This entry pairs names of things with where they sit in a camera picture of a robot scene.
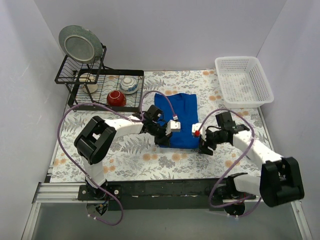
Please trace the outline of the white plastic basket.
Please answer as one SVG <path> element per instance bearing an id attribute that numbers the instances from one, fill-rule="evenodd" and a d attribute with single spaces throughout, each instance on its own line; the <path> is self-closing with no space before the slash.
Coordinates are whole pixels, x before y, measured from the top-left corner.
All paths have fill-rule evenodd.
<path id="1" fill-rule="evenodd" d="M 227 108 L 258 108 L 274 101 L 269 81 L 256 57 L 218 57 L 215 68 Z"/>

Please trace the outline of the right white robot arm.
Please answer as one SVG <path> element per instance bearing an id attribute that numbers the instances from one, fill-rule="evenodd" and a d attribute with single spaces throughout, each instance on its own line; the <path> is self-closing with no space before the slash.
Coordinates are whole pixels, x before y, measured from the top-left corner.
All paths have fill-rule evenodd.
<path id="1" fill-rule="evenodd" d="M 247 173 L 229 175 L 225 172 L 213 186 L 209 198 L 216 190 L 237 199 L 241 195 L 258 196 L 267 206 L 275 207 L 301 200 L 305 196 L 298 161 L 284 157 L 255 138 L 252 127 L 236 124 L 232 111 L 223 108 L 215 116 L 218 130 L 203 128 L 203 123 L 192 125 L 191 132 L 199 138 L 199 153 L 213 155 L 217 145 L 228 143 L 242 151 L 241 157 L 248 157 L 260 169 L 260 176 Z"/>

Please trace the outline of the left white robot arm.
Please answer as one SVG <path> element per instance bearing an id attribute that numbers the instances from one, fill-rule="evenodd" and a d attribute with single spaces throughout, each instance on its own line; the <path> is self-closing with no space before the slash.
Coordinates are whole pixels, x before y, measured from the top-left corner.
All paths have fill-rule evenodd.
<path id="1" fill-rule="evenodd" d="M 82 157 L 86 172 L 85 181 L 89 194 L 95 200 L 106 196 L 106 179 L 103 171 L 103 159 L 106 157 L 114 139 L 137 134 L 154 136 L 155 143 L 169 147 L 173 135 L 172 127 L 177 123 L 174 120 L 158 123 L 163 111 L 151 105 L 148 111 L 134 113 L 125 118 L 102 119 L 94 116 L 82 129 L 74 141 L 78 154 Z"/>

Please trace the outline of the cream mug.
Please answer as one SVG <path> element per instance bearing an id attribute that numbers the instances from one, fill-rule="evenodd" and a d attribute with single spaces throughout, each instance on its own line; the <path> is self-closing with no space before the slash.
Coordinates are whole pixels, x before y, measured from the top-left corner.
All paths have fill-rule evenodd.
<path id="1" fill-rule="evenodd" d="M 96 83 L 95 75 L 89 73 L 81 74 L 79 76 L 79 82 L 83 83 L 82 90 L 87 94 L 92 94 L 98 89 L 98 84 Z"/>

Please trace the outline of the red bowl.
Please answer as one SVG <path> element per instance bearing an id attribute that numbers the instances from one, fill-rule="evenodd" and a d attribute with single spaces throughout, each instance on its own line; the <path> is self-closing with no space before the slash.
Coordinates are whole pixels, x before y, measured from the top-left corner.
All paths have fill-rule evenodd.
<path id="1" fill-rule="evenodd" d="M 115 107 L 124 107 L 127 103 L 125 94 L 119 90 L 113 90 L 109 92 L 106 100 L 109 106 Z"/>

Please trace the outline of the white blue patterned bowl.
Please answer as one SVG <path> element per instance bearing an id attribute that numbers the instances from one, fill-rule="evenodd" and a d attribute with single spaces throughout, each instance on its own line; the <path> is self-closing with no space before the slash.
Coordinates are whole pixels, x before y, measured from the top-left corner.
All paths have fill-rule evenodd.
<path id="1" fill-rule="evenodd" d="M 120 82 L 120 91 L 131 95 L 138 90 L 138 81 L 132 76 L 125 76 Z"/>

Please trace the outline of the blue printed t shirt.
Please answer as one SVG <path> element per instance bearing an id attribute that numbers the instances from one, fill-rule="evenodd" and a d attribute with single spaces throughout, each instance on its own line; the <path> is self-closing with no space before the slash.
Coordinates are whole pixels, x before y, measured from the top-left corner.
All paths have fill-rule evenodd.
<path id="1" fill-rule="evenodd" d="M 164 113 L 164 120 L 172 119 L 172 110 L 177 114 L 181 124 L 179 132 L 174 132 L 169 140 L 175 149 L 196 149 L 198 138 L 192 135 L 192 125 L 198 123 L 198 104 L 195 94 L 177 93 L 167 98 L 156 93 L 154 105 Z"/>

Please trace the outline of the aluminium frame rail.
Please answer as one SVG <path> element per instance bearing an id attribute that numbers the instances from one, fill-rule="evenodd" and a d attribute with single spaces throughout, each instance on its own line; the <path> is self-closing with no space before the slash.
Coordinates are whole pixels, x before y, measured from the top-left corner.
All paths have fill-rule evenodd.
<path id="1" fill-rule="evenodd" d="M 25 240 L 310 240 L 299 201 L 274 208 L 257 199 L 245 202 L 246 216 L 223 210 L 107 210 L 103 220 L 89 216 L 98 204 L 78 200 L 82 182 L 40 183 L 32 201 Z"/>

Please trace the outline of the grey green plate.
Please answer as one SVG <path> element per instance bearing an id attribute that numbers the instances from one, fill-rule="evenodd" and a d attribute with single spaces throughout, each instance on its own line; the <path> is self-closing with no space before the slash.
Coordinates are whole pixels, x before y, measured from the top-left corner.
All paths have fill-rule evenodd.
<path id="1" fill-rule="evenodd" d="M 103 46 L 90 30 L 79 25 L 68 25 L 58 35 L 63 52 L 82 64 L 97 62 L 103 55 Z"/>

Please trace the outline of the floral table mat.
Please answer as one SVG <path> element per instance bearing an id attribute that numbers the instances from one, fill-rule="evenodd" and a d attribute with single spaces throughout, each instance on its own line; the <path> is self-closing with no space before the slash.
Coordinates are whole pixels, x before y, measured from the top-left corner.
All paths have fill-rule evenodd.
<path id="1" fill-rule="evenodd" d="M 212 111 L 224 106 L 215 69 L 185 71 L 147 71 L 144 74 L 143 101 L 146 110 L 154 103 L 155 91 L 167 96 L 179 93 L 195 94 L 198 119 L 209 127 L 216 125 Z M 61 141 L 52 163 L 51 182 L 83 182 L 83 163 L 74 146 L 76 136 L 94 116 L 115 119 L 108 111 L 72 111 L 63 124 Z M 218 178 L 225 171 L 231 174 L 248 173 L 259 176 L 259 168 L 241 151 L 229 144 L 221 144 L 213 155 L 199 154 L 195 149 L 162 148 L 149 134 L 119 137 L 113 141 L 102 162 L 108 181 L 166 180 Z"/>

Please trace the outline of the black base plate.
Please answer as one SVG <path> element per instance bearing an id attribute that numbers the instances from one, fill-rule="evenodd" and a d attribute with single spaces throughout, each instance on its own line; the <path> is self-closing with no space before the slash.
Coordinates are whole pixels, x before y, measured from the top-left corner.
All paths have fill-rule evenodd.
<path id="1" fill-rule="evenodd" d="M 124 210 L 210 209 L 209 195 L 218 178 L 109 181 L 102 188 L 113 194 Z M 233 192 L 226 188 L 226 178 L 212 197 L 213 205 L 223 201 L 248 197 L 249 193 Z M 117 202 L 103 191 L 85 183 L 80 185 L 77 200 L 100 202 L 108 200 L 109 211 L 119 211 Z"/>

